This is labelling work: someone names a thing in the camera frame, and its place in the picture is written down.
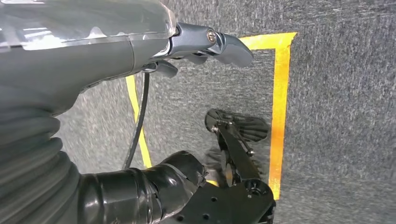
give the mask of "gray robotic hand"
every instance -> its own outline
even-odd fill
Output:
[[[177,23],[156,0],[0,2],[0,223],[158,223],[204,181],[187,152],[140,171],[81,175],[54,116],[101,81],[138,72],[172,77],[165,59],[247,66],[237,38]]]
[[[157,0],[7,0],[0,3],[0,83],[45,95],[54,114],[103,80],[144,72],[172,77],[165,59],[208,57],[247,66],[239,39],[178,23]]]

